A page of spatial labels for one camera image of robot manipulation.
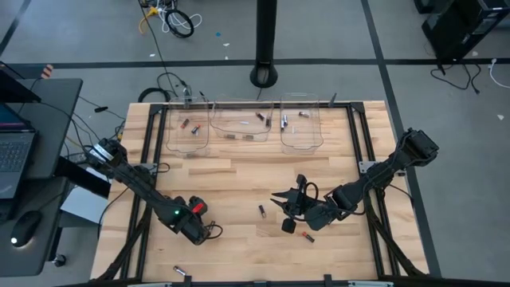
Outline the black computer mouse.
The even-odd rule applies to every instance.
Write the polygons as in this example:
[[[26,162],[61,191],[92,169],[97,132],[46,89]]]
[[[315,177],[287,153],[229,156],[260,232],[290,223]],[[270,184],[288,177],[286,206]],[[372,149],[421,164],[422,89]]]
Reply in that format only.
[[[10,241],[13,247],[23,247],[29,243],[39,227],[43,214],[39,210],[25,212],[14,224]]]

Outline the black computer tower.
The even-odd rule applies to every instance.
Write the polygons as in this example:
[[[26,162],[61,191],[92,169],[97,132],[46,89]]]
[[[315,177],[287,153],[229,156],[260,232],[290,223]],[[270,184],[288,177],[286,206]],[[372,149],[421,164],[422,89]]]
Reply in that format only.
[[[422,31],[439,61],[465,57],[510,14],[510,0],[437,0]]]

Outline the grey open laptop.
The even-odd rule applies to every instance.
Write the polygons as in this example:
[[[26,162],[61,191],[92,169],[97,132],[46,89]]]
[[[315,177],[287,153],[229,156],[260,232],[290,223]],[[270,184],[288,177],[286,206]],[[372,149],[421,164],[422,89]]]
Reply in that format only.
[[[36,137],[28,121],[0,103],[0,200],[16,197]]]

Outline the black aluminium table frame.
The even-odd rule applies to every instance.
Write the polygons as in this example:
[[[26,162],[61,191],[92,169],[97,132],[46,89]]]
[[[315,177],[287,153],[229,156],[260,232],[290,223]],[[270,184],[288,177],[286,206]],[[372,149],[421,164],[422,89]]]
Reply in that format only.
[[[194,245],[164,226],[146,202],[114,180],[91,279],[95,284],[168,287],[416,285],[429,277],[415,221],[416,196],[401,193],[394,175],[372,189],[358,212],[321,230],[298,222],[293,234],[271,199],[297,187],[302,174],[318,186],[319,199],[360,178],[359,161],[382,162],[396,142],[382,101],[320,101],[323,144],[313,154],[281,150],[280,101],[274,102],[266,141],[229,140],[210,125],[206,156],[182,158],[166,148],[168,104],[132,104],[122,144],[127,161],[152,170],[161,194],[206,201],[202,216],[210,236]],[[258,206],[265,209],[262,218]],[[310,242],[302,233],[310,234]],[[185,270],[183,276],[174,266]]]

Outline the black desk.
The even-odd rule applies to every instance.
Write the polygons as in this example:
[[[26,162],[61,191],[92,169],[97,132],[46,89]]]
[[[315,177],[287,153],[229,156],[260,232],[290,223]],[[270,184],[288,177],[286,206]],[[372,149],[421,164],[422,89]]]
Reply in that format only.
[[[23,80],[40,98],[27,104],[21,114],[39,131],[29,161],[27,180],[18,189],[13,215],[0,218],[0,277],[36,276],[57,254],[61,228],[61,204],[69,192],[70,180],[60,174],[61,149],[82,88],[81,79]],[[37,210],[41,221],[29,241],[16,247],[11,242],[17,220]]]

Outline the black flat bar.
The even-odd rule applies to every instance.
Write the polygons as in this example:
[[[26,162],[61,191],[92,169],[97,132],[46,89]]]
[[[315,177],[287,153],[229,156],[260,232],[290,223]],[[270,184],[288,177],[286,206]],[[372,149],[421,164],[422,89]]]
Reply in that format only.
[[[55,176],[65,177],[77,186],[83,187],[105,199],[109,196],[111,184],[107,180],[101,179],[62,156],[57,161],[54,174]]]

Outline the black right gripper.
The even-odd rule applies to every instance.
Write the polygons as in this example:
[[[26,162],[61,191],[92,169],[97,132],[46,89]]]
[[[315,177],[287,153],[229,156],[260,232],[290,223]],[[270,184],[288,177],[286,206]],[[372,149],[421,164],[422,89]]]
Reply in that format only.
[[[306,177],[299,174],[296,177],[297,187],[291,187],[288,191],[273,193],[273,196],[285,199],[285,202],[277,202],[277,205],[288,216],[283,222],[281,229],[289,234],[293,234],[296,229],[296,221],[302,221],[298,218],[304,215],[314,203],[315,199],[307,196],[307,188],[310,185]]]

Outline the black laptop lid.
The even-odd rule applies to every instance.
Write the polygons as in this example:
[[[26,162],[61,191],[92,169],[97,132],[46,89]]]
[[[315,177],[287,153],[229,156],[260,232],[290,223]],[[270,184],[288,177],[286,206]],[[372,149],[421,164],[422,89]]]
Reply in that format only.
[[[40,103],[41,98],[12,77],[12,73],[18,76],[18,73],[0,61],[0,102]]]

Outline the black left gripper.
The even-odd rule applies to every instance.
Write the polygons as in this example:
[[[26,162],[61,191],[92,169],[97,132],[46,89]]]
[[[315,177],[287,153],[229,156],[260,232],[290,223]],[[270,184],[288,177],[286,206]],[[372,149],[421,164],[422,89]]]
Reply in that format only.
[[[189,199],[189,207],[191,211],[196,204],[201,202],[206,204],[206,211],[208,211],[206,201],[197,196],[191,196]],[[201,217],[200,214],[195,214],[193,211],[192,213],[199,218]],[[210,236],[210,228],[207,227],[200,219],[191,217],[184,223],[184,226],[181,228],[181,233],[194,245],[201,245]]]

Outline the clear plastic bin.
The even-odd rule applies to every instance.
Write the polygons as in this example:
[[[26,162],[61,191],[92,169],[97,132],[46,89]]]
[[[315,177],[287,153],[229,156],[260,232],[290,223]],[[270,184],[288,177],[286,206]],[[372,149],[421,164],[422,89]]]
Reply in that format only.
[[[236,140],[244,140],[243,136],[252,135],[253,140],[266,141],[272,129],[265,126],[267,117],[273,120],[274,102],[271,100],[250,100],[221,94],[213,102],[210,125],[217,136],[235,135]],[[264,120],[256,116],[259,112]]]
[[[189,119],[185,128],[182,122]],[[192,129],[201,125],[193,134]],[[204,96],[185,96],[168,104],[167,150],[178,157],[194,158],[206,156],[210,140],[210,104]]]
[[[298,116],[299,112],[310,114],[309,118]],[[308,93],[286,93],[280,97],[280,121],[288,117],[284,131],[280,126],[281,150],[285,154],[313,154],[324,139],[320,126],[320,102],[318,96]]]

